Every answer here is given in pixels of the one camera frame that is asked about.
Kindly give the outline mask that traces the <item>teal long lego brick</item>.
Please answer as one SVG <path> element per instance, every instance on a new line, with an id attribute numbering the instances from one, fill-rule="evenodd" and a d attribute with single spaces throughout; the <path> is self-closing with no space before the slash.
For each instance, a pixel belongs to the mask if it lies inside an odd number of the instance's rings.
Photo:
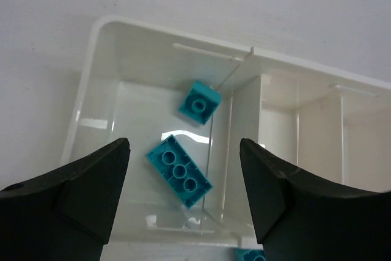
<path id="1" fill-rule="evenodd" d="M 173 135 L 148 152 L 146 157 L 188 210 L 213 188 Z"/>

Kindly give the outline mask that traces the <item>teal square lego brick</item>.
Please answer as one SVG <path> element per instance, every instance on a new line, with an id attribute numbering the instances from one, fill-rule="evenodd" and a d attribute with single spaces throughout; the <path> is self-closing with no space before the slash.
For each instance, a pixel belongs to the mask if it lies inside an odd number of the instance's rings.
<path id="1" fill-rule="evenodd" d="M 205 125 L 221 101 L 220 93 L 200 81 L 195 81 L 178 110 L 197 123 Z"/>

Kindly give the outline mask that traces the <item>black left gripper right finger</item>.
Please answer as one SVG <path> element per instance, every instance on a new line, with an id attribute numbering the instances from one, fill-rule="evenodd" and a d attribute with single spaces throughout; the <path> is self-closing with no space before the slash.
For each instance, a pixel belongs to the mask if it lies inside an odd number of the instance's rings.
<path id="1" fill-rule="evenodd" d="M 239 157 L 267 260 L 389 260 L 390 193 L 341 185 L 242 139 Z"/>

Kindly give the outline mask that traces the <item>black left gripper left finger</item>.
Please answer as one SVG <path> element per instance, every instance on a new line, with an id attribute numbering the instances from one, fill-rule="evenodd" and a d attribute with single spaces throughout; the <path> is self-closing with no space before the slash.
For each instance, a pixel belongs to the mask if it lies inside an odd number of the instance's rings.
<path id="1" fill-rule="evenodd" d="M 130 158 L 126 138 L 1 190 L 1 260 L 99 260 Z"/>

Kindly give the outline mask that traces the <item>teal small lego brick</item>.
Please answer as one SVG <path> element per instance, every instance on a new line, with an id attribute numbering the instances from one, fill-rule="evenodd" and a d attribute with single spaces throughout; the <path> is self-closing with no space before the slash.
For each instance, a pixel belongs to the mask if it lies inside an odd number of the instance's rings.
<path id="1" fill-rule="evenodd" d="M 236 261 L 266 261 L 263 250 L 236 248 L 234 252 Z"/>

